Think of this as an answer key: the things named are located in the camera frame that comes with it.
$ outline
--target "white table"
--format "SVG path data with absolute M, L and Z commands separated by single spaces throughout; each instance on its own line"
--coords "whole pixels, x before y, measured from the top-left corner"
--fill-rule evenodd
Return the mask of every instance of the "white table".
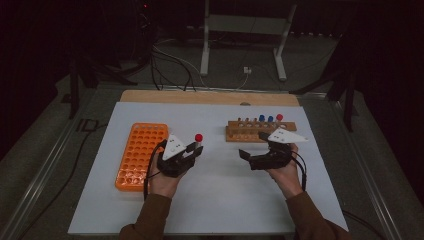
M 238 149 L 267 151 L 261 143 L 227 143 L 228 120 L 282 113 L 297 124 L 299 143 L 308 168 L 307 191 L 323 216 L 347 229 L 333 186 L 302 107 L 193 105 L 164 103 L 116 104 L 94 161 L 70 234 L 116 234 L 135 222 L 143 204 L 141 192 L 121 192 L 114 186 L 130 127 L 135 122 L 160 122 L 183 142 L 204 136 L 202 155 L 182 179 L 173 199 L 165 234 L 281 234 L 294 225 L 284 198 L 264 171 L 251 171 Z

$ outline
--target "white metal frame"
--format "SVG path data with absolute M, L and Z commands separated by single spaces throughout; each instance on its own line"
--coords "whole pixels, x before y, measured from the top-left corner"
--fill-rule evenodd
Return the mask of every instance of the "white metal frame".
M 203 37 L 203 53 L 200 65 L 200 74 L 208 75 L 209 68 L 209 31 L 225 31 L 225 32 L 247 32 L 260 34 L 281 34 L 280 45 L 274 49 L 273 55 L 277 67 L 278 79 L 280 81 L 287 80 L 286 71 L 284 70 L 283 60 L 281 58 L 287 36 L 290 32 L 291 23 L 296 11 L 296 4 L 290 7 L 287 18 L 256 18 L 244 16 L 227 16 L 215 15 L 209 12 L 209 0 L 205 0 L 205 20 L 204 20 L 204 37 Z

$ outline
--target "red ball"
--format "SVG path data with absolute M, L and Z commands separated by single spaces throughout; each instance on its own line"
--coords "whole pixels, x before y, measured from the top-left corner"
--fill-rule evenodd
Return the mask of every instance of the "red ball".
M 196 142 L 201 142 L 203 140 L 202 134 L 200 134 L 200 133 L 196 134 L 196 136 L 194 136 L 194 140 Z
M 277 114 L 277 120 L 278 121 L 281 121 L 281 120 L 283 120 L 283 115 L 282 114 Z

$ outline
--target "dark background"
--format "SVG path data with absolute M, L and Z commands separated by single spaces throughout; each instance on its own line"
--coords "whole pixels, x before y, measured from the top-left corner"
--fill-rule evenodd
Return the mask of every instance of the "dark background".
M 1 1 L 0 158 L 56 96 L 54 84 L 69 74 L 70 43 L 101 64 L 117 67 L 118 59 L 134 59 L 146 53 L 145 46 L 133 49 L 134 39 L 140 37 L 134 29 L 143 25 L 135 21 L 134 2 Z M 211 11 L 217 13 L 272 17 L 288 11 L 286 6 L 267 7 L 272 4 L 270 0 L 260 5 L 258 1 L 243 5 L 238 1 L 211 2 Z M 180 40 L 188 37 L 186 26 L 196 28 L 203 23 L 203 1 L 147 3 L 149 11 L 144 14 L 151 26 L 157 24 Z M 355 69 L 356 89 L 364 94 L 421 202 L 423 12 L 423 4 L 413 0 L 302 1 L 291 29 L 297 37 L 321 34 L 340 38 L 324 74 Z M 150 33 L 152 38 L 157 37 L 157 32 Z

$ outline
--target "brown sleeve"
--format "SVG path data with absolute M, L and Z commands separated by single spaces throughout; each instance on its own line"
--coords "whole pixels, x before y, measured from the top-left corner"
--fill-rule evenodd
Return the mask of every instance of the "brown sleeve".
M 162 239 L 171 199 L 149 194 L 135 224 L 126 225 L 119 233 L 119 239 L 156 240 Z
M 343 228 L 322 217 L 307 192 L 287 199 L 286 203 L 300 239 L 352 239 Z

